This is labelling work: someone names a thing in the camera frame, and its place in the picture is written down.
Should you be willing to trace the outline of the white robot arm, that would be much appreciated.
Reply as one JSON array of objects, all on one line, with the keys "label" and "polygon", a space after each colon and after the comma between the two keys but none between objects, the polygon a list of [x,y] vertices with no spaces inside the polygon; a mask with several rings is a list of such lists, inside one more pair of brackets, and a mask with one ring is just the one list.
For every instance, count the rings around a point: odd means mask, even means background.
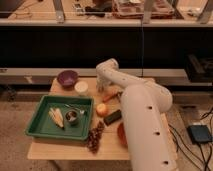
[{"label": "white robot arm", "polygon": [[172,106],[172,94],[154,81],[118,68],[113,58],[99,63],[97,88],[103,91],[114,83],[123,89],[121,111],[133,171],[175,171],[175,157],[161,119],[161,114]]}]

